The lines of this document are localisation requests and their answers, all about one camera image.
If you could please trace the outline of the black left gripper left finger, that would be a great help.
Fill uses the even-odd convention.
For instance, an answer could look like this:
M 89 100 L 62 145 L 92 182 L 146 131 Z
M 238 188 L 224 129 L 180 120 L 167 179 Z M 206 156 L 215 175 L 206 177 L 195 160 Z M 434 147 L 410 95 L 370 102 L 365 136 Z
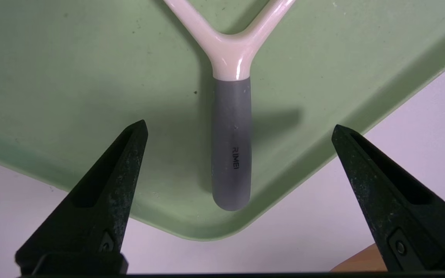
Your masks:
M 21 271 L 125 271 L 121 254 L 147 143 L 125 128 L 15 254 Z

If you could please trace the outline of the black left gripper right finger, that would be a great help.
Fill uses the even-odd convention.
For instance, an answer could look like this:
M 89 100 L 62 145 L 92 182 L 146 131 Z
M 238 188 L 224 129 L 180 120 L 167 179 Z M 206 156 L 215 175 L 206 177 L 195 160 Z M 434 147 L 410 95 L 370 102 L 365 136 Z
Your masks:
M 358 132 L 332 144 L 389 271 L 445 271 L 445 201 Z

